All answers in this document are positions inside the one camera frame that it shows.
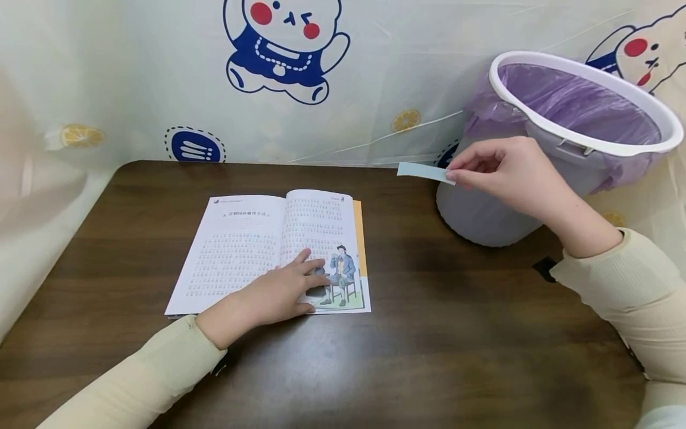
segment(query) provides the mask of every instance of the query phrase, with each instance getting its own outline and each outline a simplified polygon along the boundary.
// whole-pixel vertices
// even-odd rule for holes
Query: right hand
[[[457,184],[487,192],[543,222],[581,202],[538,143],[528,137],[478,141],[447,169],[446,177]]]

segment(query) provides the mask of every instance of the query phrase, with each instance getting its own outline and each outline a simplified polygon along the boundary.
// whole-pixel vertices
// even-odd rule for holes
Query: white trash can rim
[[[568,130],[544,118],[521,100],[516,98],[500,80],[500,67],[511,64],[529,64],[549,67],[579,76],[615,92],[643,110],[660,130],[662,141],[653,145],[635,146],[594,139],[578,132]],[[511,51],[499,55],[490,65],[488,72],[490,84],[498,96],[521,110],[534,125],[546,130],[565,141],[576,143],[591,150],[615,155],[635,156],[647,152],[665,153],[678,146],[684,138],[684,130],[679,118],[663,102],[617,76],[594,69],[580,62],[555,55],[532,51]]]

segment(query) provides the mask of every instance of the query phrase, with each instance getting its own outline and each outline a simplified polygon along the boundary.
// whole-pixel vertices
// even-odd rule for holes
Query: purple trash bag
[[[662,141],[658,126],[645,112],[599,84],[564,71],[529,64],[505,65],[498,74],[517,99],[568,130],[628,145]],[[464,131],[470,139],[527,135],[525,124],[529,119],[496,94],[488,76],[482,79],[465,109],[473,113]],[[608,178],[594,192],[639,180],[661,155],[649,152],[626,158],[602,154]]]

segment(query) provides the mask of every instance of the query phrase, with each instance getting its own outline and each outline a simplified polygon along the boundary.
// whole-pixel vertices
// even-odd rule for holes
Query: blue circle print
[[[455,151],[458,149],[458,146],[460,145],[460,142],[455,143],[450,149],[446,150],[443,155],[440,156],[438,159],[438,162],[436,163],[436,167],[438,168],[447,168],[448,165],[450,164],[450,161],[453,160],[453,155],[455,154]]]
[[[217,142],[196,132],[177,132],[171,138],[171,148],[177,161],[218,163],[222,160]]]

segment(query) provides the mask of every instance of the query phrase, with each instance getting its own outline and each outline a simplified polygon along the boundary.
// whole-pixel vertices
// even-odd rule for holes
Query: red cheek
[[[628,56],[639,56],[648,48],[648,41],[644,38],[635,38],[624,47],[624,53]]]
[[[303,28],[303,34],[310,40],[319,37],[319,25],[315,23],[307,24],[305,28]]]
[[[267,25],[272,22],[272,10],[264,3],[255,3],[250,8],[250,16],[259,25]]]
[[[643,77],[641,78],[641,80],[638,81],[637,85],[638,85],[638,86],[643,86],[643,85],[647,84],[648,82],[650,82],[650,78],[651,78],[651,77],[652,77],[652,76],[650,75],[650,72],[646,73],[645,75],[643,75]]]

